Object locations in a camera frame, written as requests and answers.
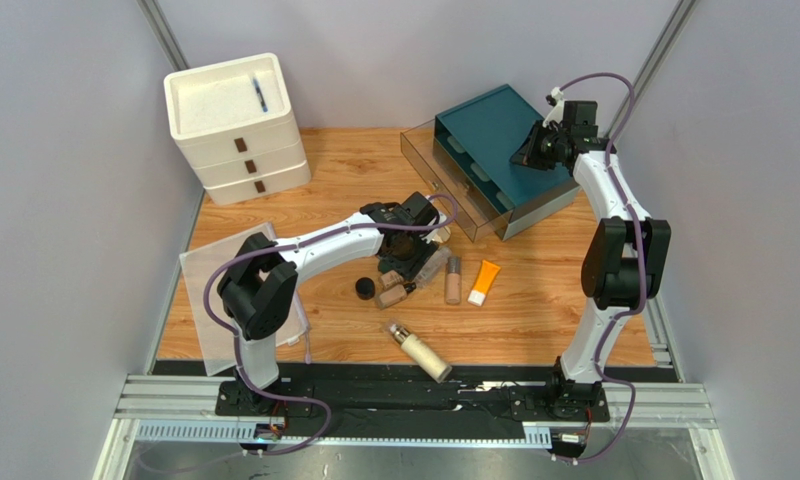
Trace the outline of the clear plastic bottle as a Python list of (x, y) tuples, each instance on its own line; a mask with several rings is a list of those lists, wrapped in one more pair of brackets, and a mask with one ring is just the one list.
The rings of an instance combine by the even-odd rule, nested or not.
[(435, 277), (445, 269), (452, 251), (447, 246), (439, 247), (430, 258), (424, 263), (414, 277), (414, 283), (418, 289), (427, 287)]

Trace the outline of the grey cap foundation bottle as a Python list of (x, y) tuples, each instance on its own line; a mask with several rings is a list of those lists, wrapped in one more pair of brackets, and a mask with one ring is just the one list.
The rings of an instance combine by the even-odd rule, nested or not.
[(447, 305), (458, 305), (462, 299), (461, 258), (450, 256), (446, 264), (444, 300)]

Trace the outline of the teal drawer organizer box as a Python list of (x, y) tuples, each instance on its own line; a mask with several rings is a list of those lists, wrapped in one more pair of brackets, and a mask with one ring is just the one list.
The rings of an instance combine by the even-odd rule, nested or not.
[(515, 163), (532, 128), (543, 119), (504, 84), (434, 117), (439, 153), (458, 168), (463, 196), (480, 208), (475, 222), (507, 241), (573, 204), (579, 192), (567, 170)]

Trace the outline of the orange cosmetic tube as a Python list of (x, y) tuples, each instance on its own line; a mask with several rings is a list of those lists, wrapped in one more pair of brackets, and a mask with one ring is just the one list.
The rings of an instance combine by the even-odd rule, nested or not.
[(467, 302), (474, 306), (482, 306), (500, 271), (501, 267), (499, 265), (488, 260), (482, 260)]

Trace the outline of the clear acrylic drawer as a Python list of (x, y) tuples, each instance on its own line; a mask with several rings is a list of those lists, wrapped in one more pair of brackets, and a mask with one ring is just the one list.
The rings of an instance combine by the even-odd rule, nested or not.
[(461, 229), (472, 242), (485, 237), (503, 239), (508, 211), (486, 196), (483, 184), (471, 170), (464, 170), (454, 160), (447, 140), (437, 138), (434, 120), (402, 131), (400, 148), (431, 193), (449, 195), (456, 201), (455, 230)]

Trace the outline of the cream pump lotion bottle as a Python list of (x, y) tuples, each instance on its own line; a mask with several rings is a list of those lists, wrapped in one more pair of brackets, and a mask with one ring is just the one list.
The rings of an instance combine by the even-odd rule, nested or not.
[(452, 371), (452, 366), (419, 336), (412, 333), (404, 325), (394, 321), (386, 324), (386, 331), (400, 349), (435, 382), (441, 384), (446, 381)]

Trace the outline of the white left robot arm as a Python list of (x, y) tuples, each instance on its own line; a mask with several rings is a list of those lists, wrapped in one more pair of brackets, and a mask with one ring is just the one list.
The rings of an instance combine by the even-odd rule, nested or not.
[(279, 378), (276, 332), (285, 323), (294, 294), (311, 278), (353, 260), (421, 262), (433, 233), (452, 223), (456, 200), (444, 195), (448, 213), (435, 206), (437, 195), (415, 192), (404, 202), (375, 202), (348, 218), (311, 233), (269, 240), (256, 234), (207, 280), (202, 303), (207, 315), (233, 336), (235, 372), (251, 392), (268, 392)]

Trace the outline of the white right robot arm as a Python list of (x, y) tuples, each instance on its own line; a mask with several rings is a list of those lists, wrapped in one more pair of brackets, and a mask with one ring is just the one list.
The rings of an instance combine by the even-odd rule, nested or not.
[(634, 198), (612, 139), (599, 132), (597, 104), (551, 99), (550, 107), (519, 116), (474, 101), (404, 132), (401, 150), (458, 204), (456, 224), (471, 240), (509, 239), (586, 194), (597, 220), (581, 267), (587, 302), (547, 397), (570, 411), (600, 404), (613, 343), (659, 291), (671, 228)]

